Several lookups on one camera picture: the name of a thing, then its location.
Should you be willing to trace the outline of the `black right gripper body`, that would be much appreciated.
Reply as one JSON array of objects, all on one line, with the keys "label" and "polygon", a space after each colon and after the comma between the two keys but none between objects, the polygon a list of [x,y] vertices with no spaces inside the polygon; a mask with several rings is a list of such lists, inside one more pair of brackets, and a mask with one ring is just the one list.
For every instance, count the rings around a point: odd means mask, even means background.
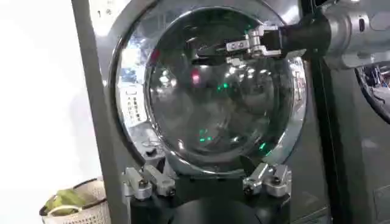
[{"label": "black right gripper body", "polygon": [[267,50],[280,50],[279,57],[306,50],[305,54],[324,55],[331,43],[331,27],[321,13],[305,16],[297,24],[280,26],[277,30],[265,31],[262,45]]}]

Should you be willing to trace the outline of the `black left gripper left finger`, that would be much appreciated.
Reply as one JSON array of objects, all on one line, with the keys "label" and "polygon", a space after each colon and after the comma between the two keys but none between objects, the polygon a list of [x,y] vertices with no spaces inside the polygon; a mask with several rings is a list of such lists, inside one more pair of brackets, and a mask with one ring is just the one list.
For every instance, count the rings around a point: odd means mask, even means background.
[{"label": "black left gripper left finger", "polygon": [[175,180],[152,165],[145,165],[141,170],[127,167],[121,178],[125,197],[143,201],[150,198],[154,192],[162,197],[172,197],[176,194]]}]

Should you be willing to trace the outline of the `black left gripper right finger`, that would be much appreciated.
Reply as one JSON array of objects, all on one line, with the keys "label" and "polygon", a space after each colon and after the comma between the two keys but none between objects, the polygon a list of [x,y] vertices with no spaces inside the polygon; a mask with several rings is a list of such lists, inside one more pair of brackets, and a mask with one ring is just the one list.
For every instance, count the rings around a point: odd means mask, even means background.
[{"label": "black left gripper right finger", "polygon": [[281,198],[291,196],[292,170],[284,164],[270,165],[260,163],[255,170],[243,179],[243,191],[257,195],[265,190],[270,196]]}]

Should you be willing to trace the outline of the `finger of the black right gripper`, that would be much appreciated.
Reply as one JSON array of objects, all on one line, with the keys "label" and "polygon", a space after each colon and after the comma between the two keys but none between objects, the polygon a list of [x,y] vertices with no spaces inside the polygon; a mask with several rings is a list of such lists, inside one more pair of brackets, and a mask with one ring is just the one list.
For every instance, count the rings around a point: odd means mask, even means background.
[{"label": "finger of the black right gripper", "polygon": [[247,31],[247,39],[250,46],[273,46],[279,43],[278,26],[259,25]]},{"label": "finger of the black right gripper", "polygon": [[226,39],[196,51],[200,58],[278,57],[281,54],[282,41],[279,38]]}]

